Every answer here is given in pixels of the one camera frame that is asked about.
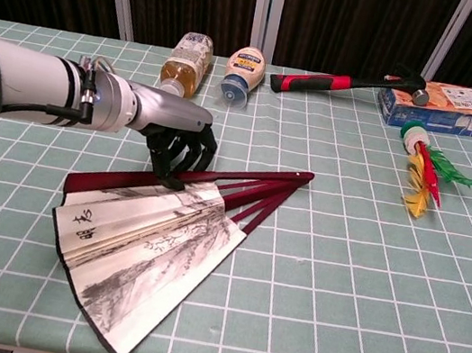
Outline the silver-black left robot hand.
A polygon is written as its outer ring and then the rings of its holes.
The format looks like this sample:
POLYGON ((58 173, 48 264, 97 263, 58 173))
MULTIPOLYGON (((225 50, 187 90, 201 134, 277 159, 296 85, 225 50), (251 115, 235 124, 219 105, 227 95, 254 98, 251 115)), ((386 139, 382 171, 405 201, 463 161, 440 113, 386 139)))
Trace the silver-black left robot hand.
POLYGON ((159 182, 181 191, 184 184, 176 174, 205 171, 217 151, 213 116, 202 106, 158 88, 134 83, 132 91, 138 108, 129 127, 146 138, 159 182))

